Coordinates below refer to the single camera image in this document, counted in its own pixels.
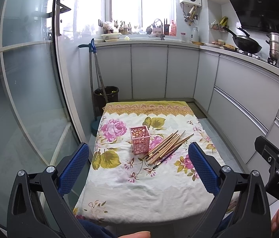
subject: floral tablecloth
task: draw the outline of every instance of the floral tablecloth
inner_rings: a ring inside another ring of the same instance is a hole
[[[169,134],[194,135],[155,170],[132,153],[130,127],[147,125],[150,148]],[[188,146],[224,162],[185,102],[120,102],[106,105],[86,185],[73,210],[97,223],[160,223],[204,212],[213,199],[188,157]]]

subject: glass door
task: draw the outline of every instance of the glass door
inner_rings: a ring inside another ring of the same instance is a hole
[[[74,105],[67,110],[69,87],[60,85],[52,23],[56,7],[55,0],[0,0],[1,226],[6,226],[17,172],[57,165],[86,139]],[[66,198],[71,207],[79,192]],[[43,194],[41,202],[46,208]]]

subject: black trash bin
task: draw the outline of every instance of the black trash bin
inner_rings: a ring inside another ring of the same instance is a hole
[[[107,101],[111,102],[118,102],[118,87],[115,86],[106,86],[105,92],[107,93]],[[96,104],[99,107],[99,111],[101,115],[103,114],[103,108],[106,105],[104,94],[101,88],[98,88],[94,91],[94,97],[96,100]]]

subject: pink plastic basket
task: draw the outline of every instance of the pink plastic basket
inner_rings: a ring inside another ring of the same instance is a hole
[[[130,128],[130,137],[135,155],[149,151],[150,134],[147,126]]]

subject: wok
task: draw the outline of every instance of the wok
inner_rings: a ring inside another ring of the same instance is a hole
[[[249,34],[242,28],[238,27],[238,29],[244,32],[246,36],[236,35],[232,30],[226,27],[222,28],[233,35],[234,43],[240,50],[248,52],[250,54],[256,54],[262,49],[262,47],[257,43],[257,41],[250,38]]]

